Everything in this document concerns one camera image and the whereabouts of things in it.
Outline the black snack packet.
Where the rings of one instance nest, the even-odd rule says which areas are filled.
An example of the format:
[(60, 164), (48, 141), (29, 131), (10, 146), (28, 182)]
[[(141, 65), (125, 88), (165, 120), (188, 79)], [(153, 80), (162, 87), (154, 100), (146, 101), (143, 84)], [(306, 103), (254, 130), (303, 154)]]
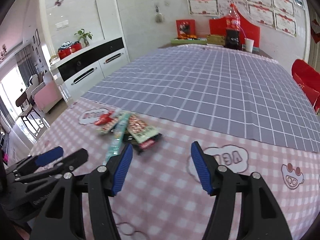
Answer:
[(125, 132), (123, 136), (123, 142), (125, 144), (130, 143), (132, 147), (137, 151), (137, 154), (140, 155), (141, 153), (155, 146), (157, 142), (161, 140), (161, 138), (162, 138), (162, 134), (158, 133), (156, 136), (149, 138), (145, 142), (138, 143), (136, 139), (129, 132)]

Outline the red white checkered snack packet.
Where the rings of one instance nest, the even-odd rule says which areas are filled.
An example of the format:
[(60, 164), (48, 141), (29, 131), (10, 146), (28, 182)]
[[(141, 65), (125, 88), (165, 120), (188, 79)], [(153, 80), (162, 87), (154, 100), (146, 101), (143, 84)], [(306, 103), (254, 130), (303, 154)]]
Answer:
[(156, 128), (148, 125), (144, 120), (134, 114), (131, 114), (129, 117), (127, 130), (139, 144), (159, 134)]

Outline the dark wooden chair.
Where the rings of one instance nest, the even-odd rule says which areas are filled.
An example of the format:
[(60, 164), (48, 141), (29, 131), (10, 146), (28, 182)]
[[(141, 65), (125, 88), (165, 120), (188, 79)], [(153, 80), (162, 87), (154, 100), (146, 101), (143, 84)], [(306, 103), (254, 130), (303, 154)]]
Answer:
[[(19, 117), (21, 118), (22, 122), (24, 123), (28, 131), (33, 135), (33, 137), (37, 137), (40, 129), (42, 128), (41, 125), (43, 126), (44, 124), (39, 113), (37, 113), (35, 108), (29, 102), (26, 91), (24, 91), (21, 96), (18, 97), (15, 103), (16, 107), (21, 108)], [(36, 121), (33, 113), (35, 113), (39, 117), (39, 122)]]

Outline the pink checkered tablecloth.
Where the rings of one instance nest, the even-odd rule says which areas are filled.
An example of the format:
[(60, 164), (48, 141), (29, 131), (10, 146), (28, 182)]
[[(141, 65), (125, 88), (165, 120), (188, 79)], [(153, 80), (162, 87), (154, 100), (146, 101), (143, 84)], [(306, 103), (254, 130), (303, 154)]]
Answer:
[(122, 239), (201, 239), (214, 198), (203, 190), (190, 147), (234, 172), (258, 172), (300, 239), (319, 213), (319, 154), (299, 151), (141, 115), (162, 138), (133, 156), (123, 189), (111, 198)]

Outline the red crumpled wrapper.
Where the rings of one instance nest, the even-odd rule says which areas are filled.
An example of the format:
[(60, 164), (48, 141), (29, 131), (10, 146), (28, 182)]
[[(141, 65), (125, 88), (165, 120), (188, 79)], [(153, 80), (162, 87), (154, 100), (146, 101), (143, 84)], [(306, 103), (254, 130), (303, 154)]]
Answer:
[(94, 123), (96, 126), (101, 126), (108, 124), (113, 120), (112, 115), (114, 114), (114, 111), (110, 111), (108, 113), (102, 114), (99, 119)]

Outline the pink blanket on sofa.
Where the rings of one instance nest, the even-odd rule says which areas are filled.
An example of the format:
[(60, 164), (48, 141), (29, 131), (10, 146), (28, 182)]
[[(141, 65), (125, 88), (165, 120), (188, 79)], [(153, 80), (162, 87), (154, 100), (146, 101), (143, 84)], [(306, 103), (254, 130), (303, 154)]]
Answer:
[(62, 95), (54, 80), (44, 82), (32, 91), (32, 96), (38, 109), (48, 113), (61, 99)]

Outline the beige sofa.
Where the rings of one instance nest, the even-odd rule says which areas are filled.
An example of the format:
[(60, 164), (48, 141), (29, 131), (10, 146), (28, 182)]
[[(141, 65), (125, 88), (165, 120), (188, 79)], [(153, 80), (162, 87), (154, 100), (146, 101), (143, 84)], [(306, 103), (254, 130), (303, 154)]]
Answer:
[(49, 113), (62, 100), (53, 76), (48, 71), (31, 76), (26, 93), (28, 99), (32, 100), (43, 113)]

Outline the purple grid tablecloth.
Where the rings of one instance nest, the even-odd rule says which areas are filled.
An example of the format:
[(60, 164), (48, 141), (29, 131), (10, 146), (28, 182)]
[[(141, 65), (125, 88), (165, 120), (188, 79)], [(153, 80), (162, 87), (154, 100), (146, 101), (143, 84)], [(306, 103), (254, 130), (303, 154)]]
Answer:
[(319, 152), (319, 118), (276, 61), (209, 46), (157, 49), (84, 98), (276, 146)]

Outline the white black sideboard cabinet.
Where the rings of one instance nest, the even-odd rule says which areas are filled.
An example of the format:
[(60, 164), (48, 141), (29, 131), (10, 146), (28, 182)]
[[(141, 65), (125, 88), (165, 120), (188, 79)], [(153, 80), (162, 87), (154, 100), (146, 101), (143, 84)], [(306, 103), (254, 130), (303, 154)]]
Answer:
[(127, 65), (129, 58), (122, 37), (81, 49), (50, 67), (54, 81), (68, 106), (89, 89)]

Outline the red gift box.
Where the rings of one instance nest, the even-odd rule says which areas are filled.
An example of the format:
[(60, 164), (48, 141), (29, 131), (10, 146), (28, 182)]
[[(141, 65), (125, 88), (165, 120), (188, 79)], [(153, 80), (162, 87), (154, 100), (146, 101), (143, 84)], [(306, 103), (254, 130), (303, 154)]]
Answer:
[(76, 42), (67, 41), (60, 46), (57, 54), (59, 58), (62, 60), (65, 57), (68, 57), (72, 53), (75, 53), (76, 51), (79, 51), (81, 49), (82, 49), (82, 45), (79, 41), (76, 41)]

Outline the green tray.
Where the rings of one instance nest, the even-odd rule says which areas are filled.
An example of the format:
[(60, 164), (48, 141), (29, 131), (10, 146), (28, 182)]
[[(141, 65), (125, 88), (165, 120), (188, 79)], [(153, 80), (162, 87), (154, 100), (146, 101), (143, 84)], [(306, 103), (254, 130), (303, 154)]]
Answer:
[(175, 38), (170, 41), (171, 45), (173, 46), (180, 46), (185, 44), (200, 44), (200, 45), (206, 45), (207, 39), (206, 38), (197, 38), (197, 39), (180, 39)]

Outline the cola bottle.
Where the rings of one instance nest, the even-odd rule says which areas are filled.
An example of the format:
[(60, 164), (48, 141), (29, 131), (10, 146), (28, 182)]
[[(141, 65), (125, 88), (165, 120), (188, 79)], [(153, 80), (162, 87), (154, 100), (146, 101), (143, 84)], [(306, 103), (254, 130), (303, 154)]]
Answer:
[(240, 16), (235, 4), (231, 3), (226, 15), (225, 47), (238, 50), (240, 47)]

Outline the white paper cup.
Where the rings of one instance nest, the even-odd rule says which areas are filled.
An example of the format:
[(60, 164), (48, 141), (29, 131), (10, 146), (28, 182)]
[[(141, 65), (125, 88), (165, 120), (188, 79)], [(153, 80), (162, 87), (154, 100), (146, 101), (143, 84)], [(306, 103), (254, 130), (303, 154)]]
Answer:
[(254, 47), (254, 40), (250, 38), (245, 38), (245, 51), (252, 53)]

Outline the potted green plant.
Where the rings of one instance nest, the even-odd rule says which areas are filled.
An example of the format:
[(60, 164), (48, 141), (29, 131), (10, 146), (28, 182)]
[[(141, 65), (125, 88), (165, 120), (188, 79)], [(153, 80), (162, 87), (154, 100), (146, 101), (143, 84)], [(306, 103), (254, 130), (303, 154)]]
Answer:
[(85, 47), (89, 46), (89, 40), (92, 40), (93, 34), (89, 32), (85, 32), (85, 29), (78, 30), (75, 34), (78, 37), (78, 41), (83, 40)]

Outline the red photo frame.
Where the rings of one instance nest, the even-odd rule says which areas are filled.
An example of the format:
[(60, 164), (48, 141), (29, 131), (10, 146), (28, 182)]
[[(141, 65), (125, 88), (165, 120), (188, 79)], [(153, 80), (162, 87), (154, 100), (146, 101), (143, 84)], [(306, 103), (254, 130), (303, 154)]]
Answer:
[(195, 20), (176, 20), (177, 38), (196, 38)]

